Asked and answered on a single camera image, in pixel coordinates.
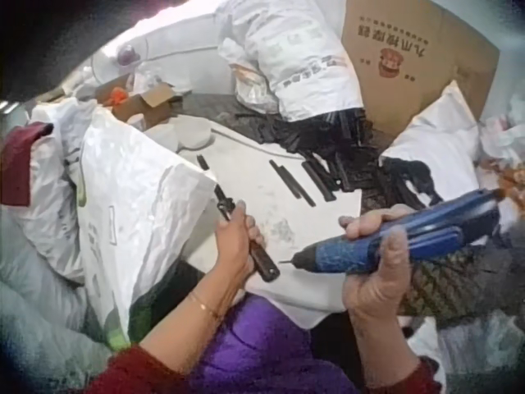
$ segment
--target purple clothing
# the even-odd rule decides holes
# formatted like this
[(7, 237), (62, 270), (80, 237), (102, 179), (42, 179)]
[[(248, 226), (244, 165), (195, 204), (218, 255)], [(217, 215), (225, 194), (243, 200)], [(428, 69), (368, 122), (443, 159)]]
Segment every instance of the purple clothing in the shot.
[(189, 377), (199, 393), (357, 393), (341, 369), (315, 360), (309, 333), (249, 295), (227, 315)]

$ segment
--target white work surface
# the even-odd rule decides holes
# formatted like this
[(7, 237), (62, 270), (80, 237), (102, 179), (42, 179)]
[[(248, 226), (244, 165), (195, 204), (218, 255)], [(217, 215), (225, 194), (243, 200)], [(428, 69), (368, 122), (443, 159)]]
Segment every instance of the white work surface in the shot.
[[(242, 199), (267, 241), (267, 252), (275, 262), (289, 260), (307, 245), (342, 234), (341, 215), (359, 216), (361, 190), (336, 192), (337, 200), (327, 203), (301, 167), (303, 160), (290, 155), (276, 144), (259, 145), (234, 131), (211, 122), (214, 141), (199, 151), (179, 154), (197, 164), (202, 154), (227, 196)], [(296, 199), (268, 162), (285, 165), (316, 203), (310, 207)], [(200, 271), (208, 272), (217, 260), (215, 223), (220, 216), (212, 200), (199, 220), (182, 254)], [(253, 275), (246, 284), (248, 292), (268, 298), (302, 328), (312, 328), (327, 314), (344, 310), (341, 287), (344, 274), (312, 274), (282, 264), (281, 276), (265, 283)]]

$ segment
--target bracelet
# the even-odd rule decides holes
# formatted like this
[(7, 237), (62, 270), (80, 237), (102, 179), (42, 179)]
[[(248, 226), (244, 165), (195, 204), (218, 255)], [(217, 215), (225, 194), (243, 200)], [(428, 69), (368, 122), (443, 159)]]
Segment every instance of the bracelet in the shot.
[(202, 309), (204, 312), (207, 312), (208, 314), (210, 314), (214, 319), (216, 319), (217, 321), (222, 321), (222, 316), (220, 314), (218, 314), (216, 311), (214, 311), (213, 309), (211, 309), (210, 307), (208, 307), (206, 304), (204, 304), (198, 297), (195, 293), (193, 293), (192, 291), (189, 293), (189, 298), (197, 303), (199, 306), (200, 306), (200, 309)]

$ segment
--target cordless drill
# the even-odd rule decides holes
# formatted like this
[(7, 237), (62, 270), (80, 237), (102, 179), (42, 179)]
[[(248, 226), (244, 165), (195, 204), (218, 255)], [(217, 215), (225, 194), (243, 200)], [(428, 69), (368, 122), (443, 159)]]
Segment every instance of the cordless drill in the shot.
[(498, 228), (498, 202), (502, 190), (475, 190), (431, 208), (385, 222), (376, 233), (349, 241), (337, 236), (318, 242), (296, 253), (296, 268), (311, 273), (371, 273), (379, 264), (383, 236), (396, 225), (404, 227), (409, 239), (410, 259), (434, 259), (455, 252)]

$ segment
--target right hand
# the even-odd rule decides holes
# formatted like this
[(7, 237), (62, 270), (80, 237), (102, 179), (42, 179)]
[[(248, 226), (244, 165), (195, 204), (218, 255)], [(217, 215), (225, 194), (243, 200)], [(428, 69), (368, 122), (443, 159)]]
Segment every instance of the right hand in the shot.
[(246, 214), (246, 204), (239, 201), (227, 222), (221, 219), (215, 231), (218, 258), (216, 267), (240, 286), (253, 272), (253, 260), (249, 256), (249, 242), (264, 247), (264, 238), (252, 216)]
[[(350, 240), (369, 236), (383, 221), (401, 218), (413, 210), (398, 204), (378, 209), (360, 218), (341, 218), (340, 225)], [(392, 227), (380, 248), (381, 261), (370, 275), (349, 275), (343, 287), (343, 302), (350, 317), (359, 321), (385, 321), (396, 317), (399, 304), (410, 285), (409, 243), (401, 226)]]

